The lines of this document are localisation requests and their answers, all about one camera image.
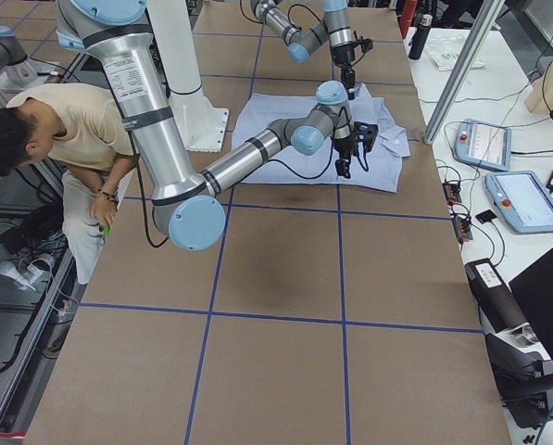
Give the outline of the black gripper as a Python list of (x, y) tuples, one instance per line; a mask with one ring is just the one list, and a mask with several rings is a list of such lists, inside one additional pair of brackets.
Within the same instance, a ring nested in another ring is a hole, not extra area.
[(356, 46), (357, 44), (355, 41), (330, 45), (332, 62), (335, 67), (341, 70), (341, 83), (348, 91), (349, 100), (354, 100), (356, 98), (356, 91), (354, 89), (354, 70), (352, 68), (356, 60)]
[(333, 148), (338, 152), (340, 158), (335, 162), (336, 173), (344, 175), (345, 178), (351, 178), (350, 160), (355, 149), (355, 139), (351, 123), (347, 122), (344, 126), (335, 129)]

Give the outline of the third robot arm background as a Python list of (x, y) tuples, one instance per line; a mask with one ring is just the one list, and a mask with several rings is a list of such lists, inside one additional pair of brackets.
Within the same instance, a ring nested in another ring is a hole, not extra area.
[(37, 80), (37, 69), (15, 34), (7, 26), (0, 26), (0, 87), (22, 91)]

